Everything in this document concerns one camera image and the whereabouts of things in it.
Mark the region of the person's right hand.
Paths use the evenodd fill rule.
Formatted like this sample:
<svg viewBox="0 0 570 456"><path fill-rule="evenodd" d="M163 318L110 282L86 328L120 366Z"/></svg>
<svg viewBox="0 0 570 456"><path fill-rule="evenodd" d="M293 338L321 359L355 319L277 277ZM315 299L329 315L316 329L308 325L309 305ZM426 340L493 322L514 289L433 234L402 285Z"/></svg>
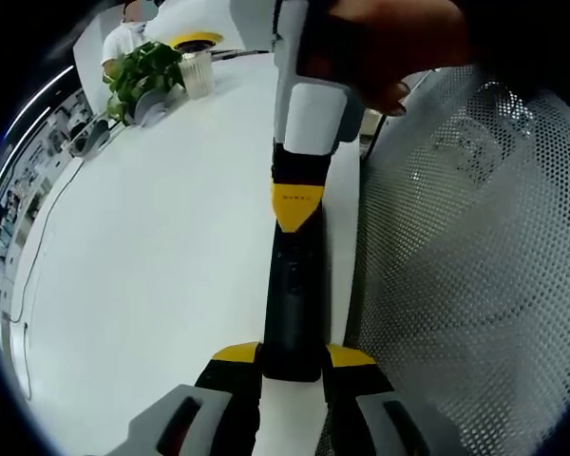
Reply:
<svg viewBox="0 0 570 456"><path fill-rule="evenodd" d="M403 79L473 58L462 11L451 1L331 1L303 37L299 72L348 86L382 114L406 113Z"/></svg>

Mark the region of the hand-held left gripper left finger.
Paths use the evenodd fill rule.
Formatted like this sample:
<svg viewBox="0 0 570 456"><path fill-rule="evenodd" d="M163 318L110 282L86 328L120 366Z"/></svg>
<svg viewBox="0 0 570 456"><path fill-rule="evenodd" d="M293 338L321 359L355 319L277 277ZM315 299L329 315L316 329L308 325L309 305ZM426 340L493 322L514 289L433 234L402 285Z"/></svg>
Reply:
<svg viewBox="0 0 570 456"><path fill-rule="evenodd" d="M261 344L226 347L196 383L179 385L133 418L112 455L250 455L260 425Z"/></svg>

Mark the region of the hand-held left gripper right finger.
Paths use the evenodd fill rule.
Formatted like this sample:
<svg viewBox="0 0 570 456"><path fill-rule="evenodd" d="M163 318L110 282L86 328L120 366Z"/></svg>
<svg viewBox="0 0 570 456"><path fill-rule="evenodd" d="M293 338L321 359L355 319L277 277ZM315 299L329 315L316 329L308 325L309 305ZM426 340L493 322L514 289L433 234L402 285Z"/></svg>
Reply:
<svg viewBox="0 0 570 456"><path fill-rule="evenodd" d="M336 455L431 455L423 403L397 392L366 353L330 344L323 364Z"/></svg>

